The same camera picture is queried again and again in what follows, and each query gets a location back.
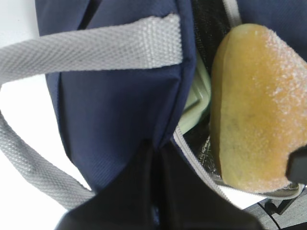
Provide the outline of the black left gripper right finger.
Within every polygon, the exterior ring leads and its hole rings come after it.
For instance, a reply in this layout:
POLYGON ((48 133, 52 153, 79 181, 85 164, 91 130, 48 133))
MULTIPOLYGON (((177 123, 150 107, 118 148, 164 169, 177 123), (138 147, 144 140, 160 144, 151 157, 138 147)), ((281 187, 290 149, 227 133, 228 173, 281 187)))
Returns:
POLYGON ((165 230, 261 230, 260 222, 207 186, 172 141, 160 149, 165 230))

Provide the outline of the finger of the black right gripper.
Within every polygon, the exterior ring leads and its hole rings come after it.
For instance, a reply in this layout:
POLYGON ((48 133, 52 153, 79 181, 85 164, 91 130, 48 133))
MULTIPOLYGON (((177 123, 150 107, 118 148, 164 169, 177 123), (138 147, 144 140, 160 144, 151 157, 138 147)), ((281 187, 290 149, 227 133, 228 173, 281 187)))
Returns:
POLYGON ((298 184, 307 184, 307 147, 303 146, 289 155, 286 177, 298 184))

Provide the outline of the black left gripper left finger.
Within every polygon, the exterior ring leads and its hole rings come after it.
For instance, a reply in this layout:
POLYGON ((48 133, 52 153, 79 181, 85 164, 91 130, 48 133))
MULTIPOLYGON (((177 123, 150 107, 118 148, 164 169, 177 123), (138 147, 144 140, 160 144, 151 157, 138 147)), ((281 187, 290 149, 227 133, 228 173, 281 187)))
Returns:
POLYGON ((142 141, 124 170, 95 197, 63 216, 58 230, 154 230, 153 147, 142 141))

